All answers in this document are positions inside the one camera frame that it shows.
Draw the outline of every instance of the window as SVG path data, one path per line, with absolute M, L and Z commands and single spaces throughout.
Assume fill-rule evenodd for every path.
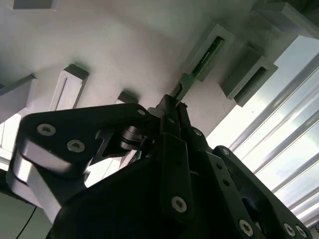
M 0 169 L 8 170 L 21 118 L 15 114 L 0 124 Z

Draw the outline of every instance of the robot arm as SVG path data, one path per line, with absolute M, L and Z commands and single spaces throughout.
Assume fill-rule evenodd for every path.
M 49 239 L 312 238 L 228 148 L 208 146 L 185 104 L 165 95 L 157 110 L 121 104 L 23 118 L 7 182 L 44 209 Z M 85 187 L 89 165 L 131 150 L 139 160 Z

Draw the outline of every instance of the black cable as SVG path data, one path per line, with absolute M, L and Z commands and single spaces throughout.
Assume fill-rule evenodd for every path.
M 28 221 L 26 221 L 24 227 L 22 228 L 22 230 L 20 231 L 19 235 L 18 235 L 15 239 L 18 239 L 19 236 L 21 236 L 21 234 L 22 234 L 22 232 L 24 231 L 24 229 L 26 228 L 26 226 L 28 226 L 28 223 L 30 222 L 30 220 L 31 220 L 31 218 L 32 218 L 32 216 L 33 216 L 33 214 L 34 214 L 34 212 L 35 212 L 35 209 L 36 209 L 36 207 L 34 207 L 33 212 L 31 213 L 31 215 L 30 215 Z

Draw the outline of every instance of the screw head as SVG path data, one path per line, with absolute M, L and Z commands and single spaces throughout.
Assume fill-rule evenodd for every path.
M 141 115 L 143 115 L 143 116 L 146 114 L 146 113 L 145 113 L 144 111 L 142 111 L 142 110 L 138 110 L 138 113 L 141 114 Z
M 71 152 L 81 153 L 85 150 L 85 145 L 81 141 L 73 139 L 67 143 L 67 148 Z
M 179 213 L 184 213 L 187 210 L 187 204 L 184 201 L 183 198 L 179 197 L 179 196 L 174 196 L 171 199 L 171 205 L 173 206 L 173 208 L 178 211 Z
M 299 231 L 299 233 L 304 237 L 307 238 L 307 234 L 304 231 L 304 229 L 302 229 L 301 227 L 299 227 L 298 225 L 296 225 L 297 231 Z
M 47 123 L 40 124 L 36 128 L 36 130 L 38 131 L 39 134 L 41 134 L 43 136 L 52 136 L 56 132 L 55 127 L 53 127 L 52 125 L 47 124 Z
M 229 152 L 228 152 L 227 149 L 223 148 L 221 151 L 223 151 L 223 153 L 224 153 L 225 155 L 229 155 Z
M 292 237 L 295 237 L 296 236 L 296 233 L 294 231 L 294 229 L 289 226 L 287 223 L 284 223 L 284 227 L 286 229 L 286 231 L 288 232 L 289 235 L 291 235 Z
M 195 132 L 198 136 L 201 136 L 201 132 L 200 132 L 198 129 L 194 128 L 194 132 Z
M 254 235 L 253 228 L 244 219 L 239 220 L 238 224 L 239 224 L 240 230 L 242 230 L 244 234 L 246 234 L 250 238 Z

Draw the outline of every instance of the corrugated metal panel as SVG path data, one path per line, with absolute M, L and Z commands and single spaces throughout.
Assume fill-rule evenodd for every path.
M 275 64 L 262 89 L 207 140 L 228 146 L 310 227 L 319 220 L 319 41 L 297 38 Z

